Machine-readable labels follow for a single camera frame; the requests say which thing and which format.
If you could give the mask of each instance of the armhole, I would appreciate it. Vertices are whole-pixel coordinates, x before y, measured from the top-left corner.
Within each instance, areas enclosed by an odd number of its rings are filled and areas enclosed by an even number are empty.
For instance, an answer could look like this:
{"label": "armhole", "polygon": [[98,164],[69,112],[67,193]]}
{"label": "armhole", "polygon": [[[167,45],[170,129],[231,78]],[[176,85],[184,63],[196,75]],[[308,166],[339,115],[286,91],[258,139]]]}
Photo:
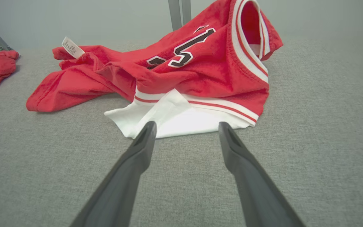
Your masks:
{"label": "armhole", "polygon": [[[253,44],[248,43],[242,28],[242,12],[247,3],[252,4],[258,13],[258,21],[253,25],[259,31],[259,40],[256,40]],[[255,0],[236,0],[231,24],[232,44],[239,61],[259,79],[268,83],[268,71],[260,59],[270,52],[269,38],[267,26],[258,3]]]}

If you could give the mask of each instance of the number 5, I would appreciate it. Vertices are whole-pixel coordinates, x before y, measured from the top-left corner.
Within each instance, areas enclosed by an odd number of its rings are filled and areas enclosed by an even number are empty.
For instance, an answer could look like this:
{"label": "number 5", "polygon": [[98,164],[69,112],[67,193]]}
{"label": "number 5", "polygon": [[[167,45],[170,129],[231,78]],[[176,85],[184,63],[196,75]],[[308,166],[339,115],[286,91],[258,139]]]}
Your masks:
{"label": "number 5", "polygon": [[187,63],[189,63],[193,59],[193,54],[188,51],[185,51],[185,50],[189,49],[194,44],[205,42],[205,40],[208,38],[208,36],[210,36],[214,32],[215,32],[215,29],[213,29],[213,28],[207,29],[206,32],[188,40],[187,42],[185,42],[179,46],[176,46],[175,50],[174,50],[174,54],[175,54],[175,56],[179,56],[180,59],[171,60],[169,62],[169,64],[167,64],[167,65],[171,66],[171,67],[175,67],[175,68],[180,68],[180,67],[186,65]]}

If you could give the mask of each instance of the basketball jersey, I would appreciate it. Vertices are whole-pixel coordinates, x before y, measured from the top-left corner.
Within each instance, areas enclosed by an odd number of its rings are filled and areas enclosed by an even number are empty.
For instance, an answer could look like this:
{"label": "basketball jersey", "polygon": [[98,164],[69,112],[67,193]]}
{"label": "basketball jersey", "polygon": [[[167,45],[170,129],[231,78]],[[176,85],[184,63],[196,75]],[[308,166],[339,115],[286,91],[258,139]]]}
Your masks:
{"label": "basketball jersey", "polygon": [[117,92],[131,104],[105,115],[132,138],[150,120],[157,138],[217,131],[220,121],[254,126],[268,97],[261,61],[281,46],[255,0],[217,0],[145,49],[81,46],[78,59],[54,49],[62,71],[48,75],[26,106],[51,112]]}

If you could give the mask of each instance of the gray surface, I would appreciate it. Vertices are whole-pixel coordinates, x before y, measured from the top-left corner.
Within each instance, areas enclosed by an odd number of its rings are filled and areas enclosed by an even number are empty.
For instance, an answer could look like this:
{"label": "gray surface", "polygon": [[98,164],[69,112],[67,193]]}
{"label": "gray surface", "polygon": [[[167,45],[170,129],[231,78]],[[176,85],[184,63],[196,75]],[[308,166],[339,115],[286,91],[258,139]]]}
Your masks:
{"label": "gray surface", "polygon": [[[282,36],[265,64],[271,94],[255,128],[238,130],[308,227],[363,227],[363,42]],[[117,50],[147,44],[101,43]],[[0,227],[68,226],[130,144],[105,95],[60,112],[26,99],[59,70],[51,50],[20,50],[0,86]],[[244,226],[217,133],[159,139],[131,226]]]}

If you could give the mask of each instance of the red and white striped trim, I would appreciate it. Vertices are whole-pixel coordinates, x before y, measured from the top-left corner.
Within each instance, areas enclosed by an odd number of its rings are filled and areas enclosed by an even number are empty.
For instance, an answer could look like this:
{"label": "red and white striped trim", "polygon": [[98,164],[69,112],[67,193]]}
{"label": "red and white striped trim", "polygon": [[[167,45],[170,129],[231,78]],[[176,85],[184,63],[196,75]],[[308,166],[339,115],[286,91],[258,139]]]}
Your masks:
{"label": "red and white striped trim", "polygon": [[[164,95],[165,93],[153,95],[147,94],[140,92],[138,89],[136,89],[134,101],[141,105],[155,105]],[[256,113],[234,102],[223,99],[203,98],[192,95],[183,95],[183,97],[193,107],[226,112],[238,118],[244,119],[253,126],[256,125],[256,122],[258,120],[258,115]]]}
{"label": "red and white striped trim", "polygon": [[[242,11],[243,7],[247,2],[253,2],[258,11],[258,26],[260,27],[260,51],[259,57],[250,48],[249,43],[246,40],[245,34],[242,29]],[[232,19],[232,45],[235,50],[238,59],[259,79],[268,83],[268,71],[266,67],[261,63],[260,59],[270,52],[268,30],[265,26],[264,19],[260,13],[260,8],[255,0],[236,0],[233,9],[233,19]]]}

